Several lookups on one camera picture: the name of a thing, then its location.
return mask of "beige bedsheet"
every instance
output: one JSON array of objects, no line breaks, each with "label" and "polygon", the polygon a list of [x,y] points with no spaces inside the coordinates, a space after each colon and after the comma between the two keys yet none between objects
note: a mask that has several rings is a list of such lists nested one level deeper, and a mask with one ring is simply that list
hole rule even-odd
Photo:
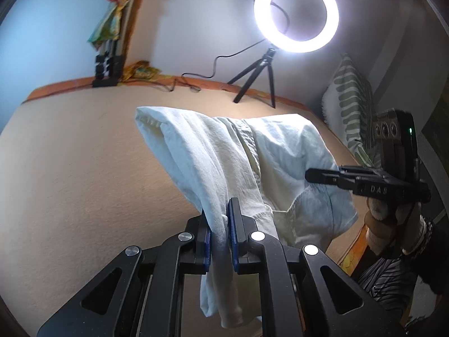
[{"label": "beige bedsheet", "polygon": [[[320,131],[338,164],[356,164],[311,112],[245,96],[186,87],[86,89],[27,102],[0,135],[0,295],[25,330],[39,327],[128,245],[161,244],[197,215],[152,156],[134,124],[142,105],[250,118],[300,113]],[[366,204],[356,199],[359,214]],[[340,261],[359,221],[328,250]],[[219,327],[199,309],[199,277],[185,285],[183,336],[253,336],[256,322]]]}]

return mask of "white towel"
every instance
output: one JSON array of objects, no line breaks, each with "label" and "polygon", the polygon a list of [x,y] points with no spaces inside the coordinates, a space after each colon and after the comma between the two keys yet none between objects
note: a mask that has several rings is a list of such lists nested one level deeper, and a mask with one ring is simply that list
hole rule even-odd
[{"label": "white towel", "polygon": [[282,243],[312,243],[325,251],[356,220],[349,192],[310,184],[306,169],[337,169],[318,130],[296,114],[255,119],[210,118],[190,110],[139,107],[136,123],[147,146],[212,231],[212,265],[201,279],[206,316],[223,327],[260,315],[255,275],[233,272],[226,204],[238,197],[242,214]]}]

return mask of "black cable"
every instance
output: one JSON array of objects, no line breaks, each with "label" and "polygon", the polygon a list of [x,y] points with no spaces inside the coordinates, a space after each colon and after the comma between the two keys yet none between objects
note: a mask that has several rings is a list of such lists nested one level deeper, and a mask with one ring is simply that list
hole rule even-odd
[{"label": "black cable", "polygon": [[151,85],[161,86],[161,87],[164,87],[167,90],[167,92],[172,92],[174,90],[173,87],[170,87],[170,86],[160,83],[158,81],[150,81],[150,80],[145,80],[143,78],[134,78],[134,79],[128,79],[128,80],[124,81],[124,83],[131,83],[131,82],[145,82],[145,83],[148,83]]},{"label": "black cable", "polygon": [[280,7],[278,4],[276,4],[276,3],[274,3],[274,2],[272,1],[272,2],[271,2],[271,5],[273,5],[274,7],[277,7],[279,10],[281,10],[282,13],[283,13],[284,16],[285,16],[285,19],[287,20],[286,25],[285,25],[285,29],[284,29],[284,31],[282,32],[282,34],[285,34],[285,33],[288,31],[288,28],[290,28],[290,18],[288,17],[287,12],[286,12],[282,7]]},{"label": "black cable", "polygon": [[[285,34],[285,33],[288,31],[288,29],[290,28],[290,18],[289,18],[289,16],[288,16],[287,12],[286,12],[282,7],[280,7],[278,4],[276,4],[276,3],[274,3],[274,2],[272,1],[272,2],[271,2],[271,5],[273,5],[274,7],[277,7],[279,10],[281,10],[281,12],[284,14],[284,16],[285,16],[285,18],[286,18],[286,20],[287,20],[287,22],[286,22],[286,28],[285,28],[284,31],[282,32],[283,34]],[[200,92],[200,91],[201,91],[201,87],[196,86],[196,85],[193,85],[193,84],[191,84],[191,83],[188,83],[188,82],[186,81],[186,79],[185,79],[185,75],[196,76],[196,77],[201,77],[201,78],[213,78],[213,77],[215,76],[215,74],[216,74],[217,60],[218,60],[219,58],[230,58],[230,57],[234,57],[234,56],[236,56],[237,54],[243,53],[244,51],[246,51],[246,50],[248,50],[248,49],[250,49],[250,48],[253,48],[254,46],[258,45],[259,43],[264,42],[265,40],[267,40],[267,39],[264,38],[264,39],[262,39],[262,40],[259,40],[258,42],[254,43],[254,44],[251,44],[250,46],[246,47],[245,49],[242,49],[241,51],[238,51],[237,53],[231,54],[231,55],[229,55],[229,56],[217,56],[217,57],[215,57],[214,63],[213,63],[213,65],[212,65],[212,75],[211,75],[211,76],[204,76],[204,75],[202,75],[202,74],[196,74],[196,73],[192,73],[192,72],[185,72],[185,73],[183,73],[183,74],[181,75],[182,83],[185,84],[185,85],[187,85],[192,91]],[[176,83],[179,82],[179,81],[180,81],[180,80],[178,80],[177,78],[174,79],[174,81],[173,81],[173,86],[172,86],[172,88],[171,88],[170,91],[173,91],[173,90],[175,89]]]}]

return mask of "tripod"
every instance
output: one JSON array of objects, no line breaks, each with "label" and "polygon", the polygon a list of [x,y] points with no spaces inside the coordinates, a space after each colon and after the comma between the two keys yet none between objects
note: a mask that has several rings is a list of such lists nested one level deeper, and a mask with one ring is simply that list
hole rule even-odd
[{"label": "tripod", "polygon": [[271,66],[271,61],[273,60],[274,54],[278,50],[278,47],[276,47],[274,44],[268,48],[267,52],[263,55],[262,58],[254,62],[252,65],[245,68],[243,71],[241,71],[237,76],[235,76],[232,80],[228,82],[228,85],[232,85],[234,82],[236,82],[238,79],[245,76],[247,73],[253,71],[251,76],[248,78],[248,80],[245,82],[245,84],[240,89],[237,96],[234,98],[234,102],[238,103],[243,95],[248,91],[252,83],[255,81],[255,79],[259,76],[259,74],[264,70],[265,67],[268,68],[268,79],[270,83],[270,95],[271,95],[271,106],[274,108],[276,107],[276,102],[274,99],[274,79],[273,79],[273,68]]}]

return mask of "pillow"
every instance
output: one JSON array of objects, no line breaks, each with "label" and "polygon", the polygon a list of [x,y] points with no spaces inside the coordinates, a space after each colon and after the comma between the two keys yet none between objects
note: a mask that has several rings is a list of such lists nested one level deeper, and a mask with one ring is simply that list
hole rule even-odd
[{"label": "pillow", "polygon": [[379,165],[371,122],[371,85],[358,72],[351,58],[343,55],[332,83],[322,99],[325,123],[340,138],[362,166]]}]

